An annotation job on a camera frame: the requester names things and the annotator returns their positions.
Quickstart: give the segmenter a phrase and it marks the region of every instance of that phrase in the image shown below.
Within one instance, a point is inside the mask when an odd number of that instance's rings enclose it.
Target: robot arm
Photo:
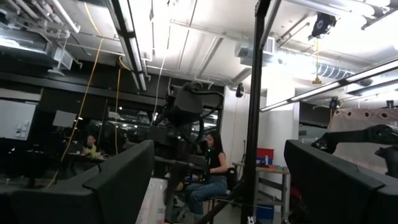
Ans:
[[[359,131],[342,131],[325,133],[320,139],[312,143],[312,147],[333,154],[338,143],[368,142],[386,144],[391,147],[381,147],[375,155],[386,160],[388,172],[386,175],[398,178],[398,128],[379,124]]]

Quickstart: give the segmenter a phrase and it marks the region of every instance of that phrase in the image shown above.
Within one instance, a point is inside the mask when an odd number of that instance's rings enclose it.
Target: woman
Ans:
[[[212,131],[206,137],[209,148],[207,159],[209,163],[210,176],[208,184],[191,184],[187,187],[186,202],[193,213],[195,223],[203,216],[202,202],[210,197],[222,196],[227,191],[225,172],[228,170],[226,156],[221,143],[221,136]]]

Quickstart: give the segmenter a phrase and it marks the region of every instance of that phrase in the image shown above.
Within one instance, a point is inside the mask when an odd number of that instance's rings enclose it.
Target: black pole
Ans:
[[[246,158],[244,160],[244,189],[241,212],[241,224],[247,224],[248,217],[253,216],[254,192],[256,184],[257,139],[259,133],[259,112],[262,73],[261,37],[264,31],[265,16],[271,0],[259,0],[256,4],[256,26],[254,29],[253,64],[250,89],[248,137]]]

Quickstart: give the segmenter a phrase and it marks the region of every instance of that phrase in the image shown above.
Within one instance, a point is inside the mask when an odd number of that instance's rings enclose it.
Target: whiteboard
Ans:
[[[26,141],[36,105],[0,100],[0,138]]]

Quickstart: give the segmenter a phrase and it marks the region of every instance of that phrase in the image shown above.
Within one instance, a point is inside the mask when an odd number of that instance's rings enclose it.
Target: blue jeans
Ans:
[[[185,189],[185,203],[189,210],[200,218],[203,216],[203,201],[214,196],[226,194],[228,187],[226,177],[221,175],[211,176],[209,184],[191,184]]]

